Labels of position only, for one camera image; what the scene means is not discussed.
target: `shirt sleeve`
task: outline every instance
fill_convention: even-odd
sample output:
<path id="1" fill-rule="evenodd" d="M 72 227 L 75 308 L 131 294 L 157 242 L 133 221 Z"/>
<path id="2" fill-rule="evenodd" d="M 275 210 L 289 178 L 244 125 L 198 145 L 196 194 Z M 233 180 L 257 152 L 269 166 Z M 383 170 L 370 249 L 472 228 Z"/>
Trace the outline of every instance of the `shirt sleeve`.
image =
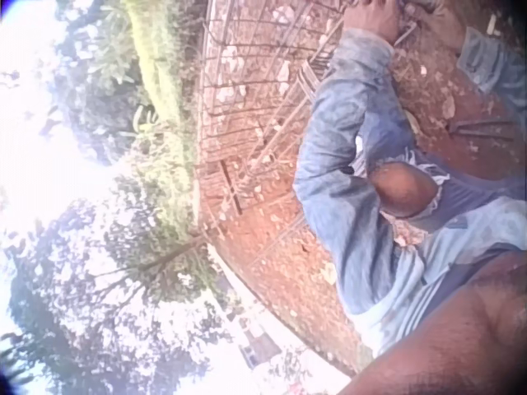
<path id="1" fill-rule="evenodd" d="M 308 224 L 333 255 L 338 293 L 350 314 L 364 313 L 389 293 L 400 255 L 377 192 L 350 167 L 368 98 L 389 76 L 392 51 L 376 35 L 344 32 L 316 95 L 294 183 Z"/>
<path id="2" fill-rule="evenodd" d="M 485 37 L 468 28 L 458 68 L 478 88 L 495 91 L 521 126 L 525 140 L 527 122 L 527 81 L 525 59 L 510 51 L 501 41 Z"/>

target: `construction site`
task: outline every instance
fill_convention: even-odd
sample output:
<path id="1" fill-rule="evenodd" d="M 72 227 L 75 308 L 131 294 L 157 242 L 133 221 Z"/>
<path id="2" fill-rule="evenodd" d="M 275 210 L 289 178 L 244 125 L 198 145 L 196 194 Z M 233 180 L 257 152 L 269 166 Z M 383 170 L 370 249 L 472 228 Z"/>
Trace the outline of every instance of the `construction site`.
<path id="1" fill-rule="evenodd" d="M 510 19 L 491 0 L 456 4 L 468 25 L 521 49 Z M 371 362 L 344 315 L 332 258 L 305 223 L 292 190 L 310 106 L 343 29 L 339 0 L 212 0 L 204 22 L 198 108 L 200 223 L 218 229 L 218 253 L 277 318 L 352 377 Z M 489 30 L 489 21 L 494 21 Z M 507 138 L 452 136 L 453 122 L 500 117 L 455 67 L 455 56 L 405 20 L 390 66 L 419 147 L 450 167 L 500 179 L 525 167 L 514 126 Z M 353 167 L 366 176 L 361 154 Z M 395 241 L 426 235 L 394 221 Z"/>

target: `person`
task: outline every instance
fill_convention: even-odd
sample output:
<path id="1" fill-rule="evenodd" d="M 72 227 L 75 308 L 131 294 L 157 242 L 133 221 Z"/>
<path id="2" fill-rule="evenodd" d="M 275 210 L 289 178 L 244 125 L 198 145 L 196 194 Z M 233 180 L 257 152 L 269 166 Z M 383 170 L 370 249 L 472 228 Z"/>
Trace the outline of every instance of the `person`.
<path id="1" fill-rule="evenodd" d="M 496 92 L 525 139 L 525 61 L 464 26 L 447 0 L 405 11 Z M 418 150 L 389 74 L 402 10 L 359 0 L 316 93 L 294 189 L 333 255 L 347 316 L 376 360 L 345 394 L 527 391 L 525 176 L 484 181 Z M 353 175 L 356 137 L 367 177 Z M 428 230 L 400 247 L 381 210 Z"/>

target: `denim shirt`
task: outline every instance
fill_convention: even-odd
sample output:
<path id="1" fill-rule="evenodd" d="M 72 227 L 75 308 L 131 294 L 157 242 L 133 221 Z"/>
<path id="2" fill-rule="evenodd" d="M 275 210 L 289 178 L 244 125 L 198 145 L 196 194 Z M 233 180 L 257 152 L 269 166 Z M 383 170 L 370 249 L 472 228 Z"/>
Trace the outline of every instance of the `denim shirt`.
<path id="1" fill-rule="evenodd" d="M 373 185 L 350 167 L 359 132 L 367 137 L 368 128 L 389 130 L 402 122 L 399 102 L 383 95 L 391 84 L 392 53 L 367 31 L 343 33 L 329 77 L 316 94 L 294 182 L 308 224 L 333 255 L 347 316 L 374 356 L 416 327 L 452 262 L 470 263 L 497 242 L 527 249 L 525 203 L 509 198 L 456 217 L 417 247 L 394 242 Z M 458 68 L 482 91 L 501 95 L 525 136 L 523 59 L 468 28 Z M 379 108 L 394 116 L 377 116 Z M 383 143 L 389 144 L 376 142 L 369 149 Z"/>

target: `skin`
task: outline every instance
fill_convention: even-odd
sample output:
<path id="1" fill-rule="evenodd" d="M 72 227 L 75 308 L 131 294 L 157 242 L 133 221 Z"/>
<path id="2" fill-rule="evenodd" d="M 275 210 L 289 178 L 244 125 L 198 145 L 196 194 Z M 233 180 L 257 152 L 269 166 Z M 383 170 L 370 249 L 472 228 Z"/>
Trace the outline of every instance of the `skin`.
<path id="1" fill-rule="evenodd" d="M 527 394 L 526 262 L 525 253 L 508 253 L 487 265 L 341 395 L 411 394 L 418 384 L 453 394 Z"/>
<path id="2" fill-rule="evenodd" d="M 369 30 L 393 43 L 397 24 L 388 20 L 399 18 L 395 2 L 360 2 L 346 12 L 344 27 Z M 425 7 L 412 4 L 410 13 L 432 31 L 449 31 L 440 37 L 460 53 L 466 27 L 450 2 L 418 3 Z M 427 174 L 405 164 L 385 165 L 370 180 L 387 211 L 400 216 L 420 212 L 436 194 Z M 526 253 L 506 253 L 490 262 L 341 395 L 439 393 L 527 395 Z"/>

